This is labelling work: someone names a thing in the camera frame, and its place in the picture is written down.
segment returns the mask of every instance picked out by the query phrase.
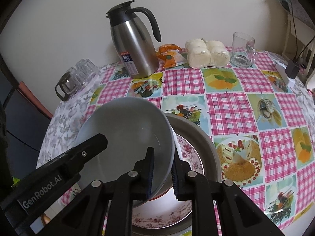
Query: glass mug handle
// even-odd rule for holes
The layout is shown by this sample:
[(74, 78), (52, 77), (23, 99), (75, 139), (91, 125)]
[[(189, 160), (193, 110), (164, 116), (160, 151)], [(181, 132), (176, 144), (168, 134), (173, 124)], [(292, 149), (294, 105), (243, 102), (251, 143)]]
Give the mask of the glass mug handle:
[(255, 64), (258, 58), (257, 51), (252, 46), (250, 46), (249, 43), (247, 43), (246, 49), (247, 49), (248, 58), (250, 60), (250, 64), (251, 65)]
[[(57, 91), (57, 87), (60, 87), (61, 88), (61, 90), (62, 90), (62, 92), (64, 93), (64, 97)], [(64, 88), (63, 88), (63, 86), (62, 86), (62, 83), (59, 81), (58, 83), (57, 83), (57, 85), (55, 86), (55, 92), (56, 92), (56, 94), (57, 94), (57, 96), (58, 96), (58, 98), (61, 100), (61, 101), (68, 101), (69, 100), (69, 98), (70, 98), (70, 96), (69, 96), (69, 94), (67, 94), (67, 92), (65, 92), (65, 90), (64, 90)]]

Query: plastic-wrapped bread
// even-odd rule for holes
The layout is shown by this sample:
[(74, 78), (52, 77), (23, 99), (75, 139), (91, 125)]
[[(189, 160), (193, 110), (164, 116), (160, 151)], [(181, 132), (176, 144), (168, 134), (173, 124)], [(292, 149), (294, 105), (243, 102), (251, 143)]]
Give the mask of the plastic-wrapped bread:
[(202, 39), (192, 39), (185, 43), (185, 49), (191, 50), (194, 47), (204, 47), (207, 48), (206, 43)]
[(210, 64), (215, 67), (226, 67), (230, 62), (230, 54), (223, 46), (213, 46), (210, 51)]
[(205, 47), (194, 47), (188, 50), (188, 64), (191, 68), (199, 69), (210, 65), (211, 56)]
[(214, 46), (220, 46), (225, 48), (224, 44), (220, 41), (205, 41), (207, 45), (207, 50), (211, 52)]

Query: table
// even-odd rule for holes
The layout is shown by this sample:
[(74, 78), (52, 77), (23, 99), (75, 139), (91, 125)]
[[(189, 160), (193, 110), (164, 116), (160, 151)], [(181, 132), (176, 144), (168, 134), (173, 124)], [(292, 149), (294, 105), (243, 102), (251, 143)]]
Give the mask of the table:
[[(73, 147), (84, 121), (102, 104), (143, 97), (164, 112), (190, 111), (188, 119), (217, 147), (222, 179), (233, 179), (265, 213), (282, 209), (268, 216), (283, 229), (314, 202), (315, 106), (300, 80), (292, 89), (283, 85), (276, 63), (285, 61), (259, 51), (257, 62), (247, 69), (231, 64), (191, 69), (184, 64), (164, 70), (161, 63), (152, 76), (137, 80), (128, 77), (121, 62), (104, 66), (82, 92), (56, 109), (37, 167)], [(249, 163), (231, 163), (225, 148)], [(244, 173), (235, 173), (240, 169)], [(62, 197), (65, 204), (69, 191)]]

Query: white wall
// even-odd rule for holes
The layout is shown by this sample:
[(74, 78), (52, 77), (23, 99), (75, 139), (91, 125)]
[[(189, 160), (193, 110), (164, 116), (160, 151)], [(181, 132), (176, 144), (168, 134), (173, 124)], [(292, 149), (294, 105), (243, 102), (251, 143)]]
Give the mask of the white wall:
[[(82, 58), (97, 66), (118, 60), (106, 12), (128, 0), (23, 0), (0, 36), (0, 51), (15, 77), (54, 113), (54, 86)], [(277, 0), (136, 0), (155, 15), (162, 43), (184, 46), (204, 37), (232, 44), (233, 32), (250, 34), (255, 47), (281, 52), (286, 13)], [(149, 21), (140, 15), (152, 33)]]

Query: cake picture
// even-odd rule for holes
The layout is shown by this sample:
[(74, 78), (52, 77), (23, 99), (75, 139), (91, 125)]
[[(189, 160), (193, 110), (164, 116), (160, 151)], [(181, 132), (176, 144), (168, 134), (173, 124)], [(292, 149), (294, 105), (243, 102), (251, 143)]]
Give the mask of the cake picture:
[(263, 182), (263, 166), (257, 135), (214, 138), (219, 155), (222, 180), (239, 187)]

